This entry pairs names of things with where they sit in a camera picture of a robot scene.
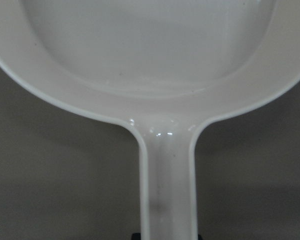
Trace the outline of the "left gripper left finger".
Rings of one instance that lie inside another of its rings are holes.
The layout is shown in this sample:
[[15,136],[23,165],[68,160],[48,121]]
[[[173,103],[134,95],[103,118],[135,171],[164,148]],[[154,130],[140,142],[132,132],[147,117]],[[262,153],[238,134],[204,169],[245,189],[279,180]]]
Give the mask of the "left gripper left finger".
[[131,240],[141,240],[141,234],[140,233],[133,233],[131,235]]

